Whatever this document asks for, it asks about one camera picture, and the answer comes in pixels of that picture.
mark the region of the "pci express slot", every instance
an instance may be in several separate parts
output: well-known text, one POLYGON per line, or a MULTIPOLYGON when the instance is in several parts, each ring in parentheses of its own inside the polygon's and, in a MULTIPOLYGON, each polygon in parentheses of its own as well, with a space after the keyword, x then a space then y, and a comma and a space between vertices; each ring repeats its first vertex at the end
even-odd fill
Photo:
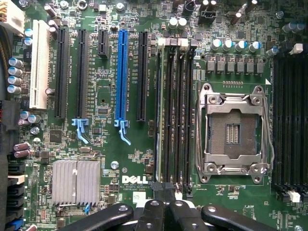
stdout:
POLYGON ((98 32, 98 55, 107 59, 109 53, 109 37, 108 31, 100 29, 98 32))
POLYGON ((139 33, 138 50, 137 121, 144 122, 147 91, 148 32, 139 33))
POLYGON ((69 33, 66 28, 58 31, 57 66, 55 89, 55 118, 64 119, 67 107, 67 81, 69 63, 69 33))
POLYGON ((80 29, 77 49, 76 118, 85 119, 87 117, 88 60, 89 34, 85 29, 80 29))
POLYGON ((115 127, 120 128, 121 140, 131 145, 126 138, 128 121, 126 120, 126 93, 128 77, 128 32, 119 31, 118 60, 116 78, 116 103, 115 103, 115 127))

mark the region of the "blue pcie slot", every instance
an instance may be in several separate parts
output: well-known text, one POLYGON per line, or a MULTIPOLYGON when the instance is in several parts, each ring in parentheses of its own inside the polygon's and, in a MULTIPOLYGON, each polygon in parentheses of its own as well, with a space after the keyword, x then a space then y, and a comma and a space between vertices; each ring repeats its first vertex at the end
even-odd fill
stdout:
POLYGON ((121 139, 130 145, 130 141, 125 137, 128 126, 128 121, 126 120, 127 59, 128 32, 126 30, 120 30, 117 59, 115 127, 120 127, 119 133, 121 139))

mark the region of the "cpu socket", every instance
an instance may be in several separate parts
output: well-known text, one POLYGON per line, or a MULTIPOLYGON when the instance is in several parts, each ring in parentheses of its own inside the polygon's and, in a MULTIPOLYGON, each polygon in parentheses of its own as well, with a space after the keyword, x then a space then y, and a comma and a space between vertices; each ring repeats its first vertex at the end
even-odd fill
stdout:
POLYGON ((199 91, 196 166, 202 183, 212 175, 249 175, 259 184, 270 165, 268 109, 264 90, 251 94, 199 91))

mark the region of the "blue plastic clip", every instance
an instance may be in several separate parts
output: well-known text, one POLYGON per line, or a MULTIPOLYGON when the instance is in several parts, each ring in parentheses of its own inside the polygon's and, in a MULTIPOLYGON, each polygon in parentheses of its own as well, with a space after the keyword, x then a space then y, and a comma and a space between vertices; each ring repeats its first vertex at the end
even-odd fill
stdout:
POLYGON ((89 120, 88 119, 72 119, 73 126, 77 126, 77 136, 78 139, 82 140, 85 144, 89 143, 85 138, 83 138, 82 134, 85 133, 85 127, 89 125, 89 120))

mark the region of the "white pci slot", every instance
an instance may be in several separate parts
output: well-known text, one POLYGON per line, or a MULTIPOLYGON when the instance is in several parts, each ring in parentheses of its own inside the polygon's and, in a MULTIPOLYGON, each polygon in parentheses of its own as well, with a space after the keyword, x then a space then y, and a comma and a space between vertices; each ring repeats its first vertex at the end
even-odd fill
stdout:
POLYGON ((33 20, 33 43, 30 82, 30 108, 47 109, 49 75, 49 26, 42 20, 33 20))

